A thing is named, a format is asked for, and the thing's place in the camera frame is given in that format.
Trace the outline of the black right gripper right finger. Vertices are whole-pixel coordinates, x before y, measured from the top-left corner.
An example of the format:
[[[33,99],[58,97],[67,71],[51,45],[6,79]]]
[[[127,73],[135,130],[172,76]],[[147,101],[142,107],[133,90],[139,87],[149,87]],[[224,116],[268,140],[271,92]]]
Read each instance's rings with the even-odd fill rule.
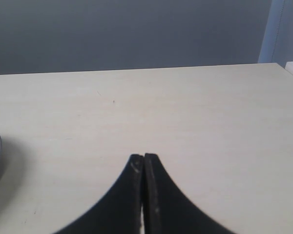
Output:
[[[156,154],[145,154],[146,234],[231,234],[195,206],[171,179]]]

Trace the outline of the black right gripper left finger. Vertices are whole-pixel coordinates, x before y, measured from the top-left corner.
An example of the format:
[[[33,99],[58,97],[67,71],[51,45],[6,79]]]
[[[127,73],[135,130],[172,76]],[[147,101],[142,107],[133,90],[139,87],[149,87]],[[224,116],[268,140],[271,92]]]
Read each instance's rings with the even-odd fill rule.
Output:
[[[131,155],[108,192],[59,234],[139,234],[144,157]]]

